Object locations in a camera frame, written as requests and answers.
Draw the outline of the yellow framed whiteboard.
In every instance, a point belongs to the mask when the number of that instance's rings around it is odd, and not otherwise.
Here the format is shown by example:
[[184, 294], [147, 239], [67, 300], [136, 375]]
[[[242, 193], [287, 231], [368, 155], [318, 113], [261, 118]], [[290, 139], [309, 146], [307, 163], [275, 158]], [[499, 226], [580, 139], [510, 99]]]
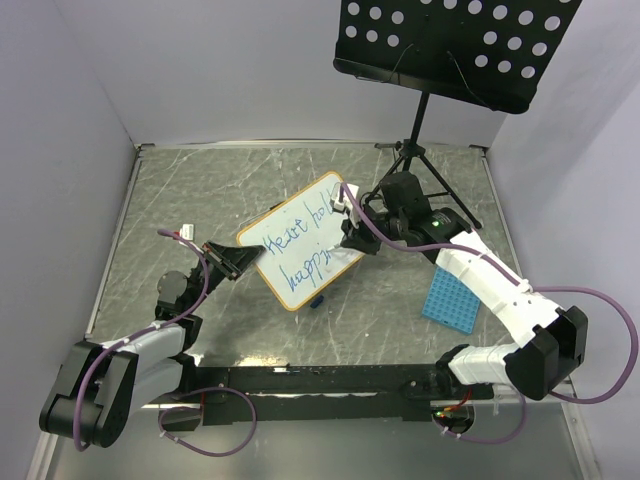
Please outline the yellow framed whiteboard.
[[347, 216], [329, 205], [334, 185], [342, 181], [338, 173], [327, 172], [236, 236], [240, 246], [265, 248], [256, 268], [288, 311], [300, 309], [363, 257], [342, 247], [327, 251], [343, 237]]

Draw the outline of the blue marker cap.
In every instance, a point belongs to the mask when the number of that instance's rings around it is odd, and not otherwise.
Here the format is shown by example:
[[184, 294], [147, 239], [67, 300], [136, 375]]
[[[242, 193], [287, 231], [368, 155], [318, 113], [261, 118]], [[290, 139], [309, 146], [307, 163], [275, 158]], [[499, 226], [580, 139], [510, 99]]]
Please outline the blue marker cap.
[[318, 308], [324, 301], [324, 296], [323, 295], [319, 295], [317, 296], [311, 303], [310, 303], [310, 308], [311, 309], [316, 309]]

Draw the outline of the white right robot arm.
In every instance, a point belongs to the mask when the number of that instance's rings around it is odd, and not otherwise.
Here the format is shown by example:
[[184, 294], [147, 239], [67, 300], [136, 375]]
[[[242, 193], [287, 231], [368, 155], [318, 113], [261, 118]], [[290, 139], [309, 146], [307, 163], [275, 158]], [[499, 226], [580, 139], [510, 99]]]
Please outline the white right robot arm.
[[438, 390], [458, 398], [475, 384], [504, 384], [541, 400], [581, 365], [588, 328], [586, 314], [535, 291], [483, 242], [451, 208], [434, 209], [417, 177], [400, 172], [382, 183], [383, 212], [363, 207], [356, 188], [341, 182], [330, 197], [345, 214], [341, 244], [369, 255], [382, 244], [421, 253], [475, 295], [507, 329], [512, 341], [491, 347], [459, 346], [443, 356]]

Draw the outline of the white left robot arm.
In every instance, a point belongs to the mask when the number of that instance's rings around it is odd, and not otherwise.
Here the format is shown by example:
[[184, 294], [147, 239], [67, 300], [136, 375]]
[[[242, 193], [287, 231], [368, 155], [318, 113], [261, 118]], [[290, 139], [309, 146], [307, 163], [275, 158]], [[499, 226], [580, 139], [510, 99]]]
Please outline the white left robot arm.
[[206, 242], [187, 274], [169, 271], [157, 283], [154, 320], [121, 339], [71, 347], [39, 415], [43, 432], [73, 440], [80, 450], [107, 448], [131, 413], [167, 394], [177, 402], [198, 387], [188, 350], [202, 325], [195, 311], [225, 280], [235, 281], [264, 253], [260, 245], [230, 247]]

